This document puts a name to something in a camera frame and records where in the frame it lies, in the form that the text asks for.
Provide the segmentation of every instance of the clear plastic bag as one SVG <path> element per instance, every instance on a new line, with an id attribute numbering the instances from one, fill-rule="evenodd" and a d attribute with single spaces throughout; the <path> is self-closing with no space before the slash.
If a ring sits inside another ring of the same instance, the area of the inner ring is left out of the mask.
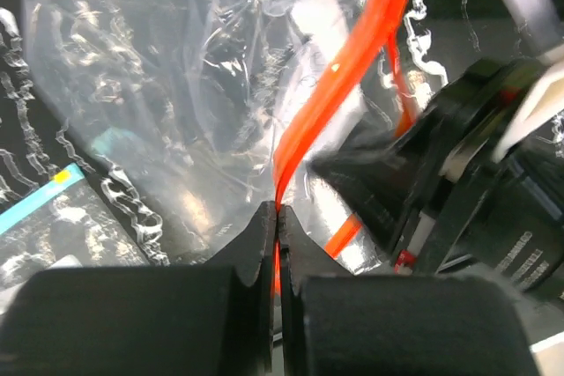
<path id="1" fill-rule="evenodd" d="M 161 240 L 170 262 L 194 262 L 273 199 L 278 140 L 365 1 L 25 0 L 23 38 L 43 98 L 93 156 L 123 168 L 175 222 Z M 366 112 L 366 87 L 379 119 L 397 118 L 394 93 L 377 92 L 376 81 L 369 72 L 306 159 L 343 143 Z M 305 166 L 285 203 L 320 245 L 349 215 Z M 362 234 L 340 261 L 353 272 L 379 264 Z"/>

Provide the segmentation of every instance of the black surface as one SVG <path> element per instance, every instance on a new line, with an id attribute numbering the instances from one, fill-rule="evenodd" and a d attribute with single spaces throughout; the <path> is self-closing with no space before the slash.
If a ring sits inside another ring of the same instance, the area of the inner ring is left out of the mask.
<path id="1" fill-rule="evenodd" d="M 508 157 L 507 168 L 464 243 L 520 289 L 540 299 L 560 298 L 562 281 L 551 290 L 542 287 L 564 260 L 564 201 L 557 194 L 564 184 L 546 178 L 560 171 L 560 163 L 530 140 Z M 495 235 L 488 238 L 486 233 Z M 516 246 L 521 251 L 512 257 Z"/>
<path id="2" fill-rule="evenodd" d="M 220 374 L 233 359 L 222 348 L 233 279 L 229 268 L 41 273 L 6 315 L 0 372 Z"/>
<path id="3" fill-rule="evenodd" d="M 508 299 L 478 279 L 312 277 L 302 299 L 310 374 L 538 374 Z"/>

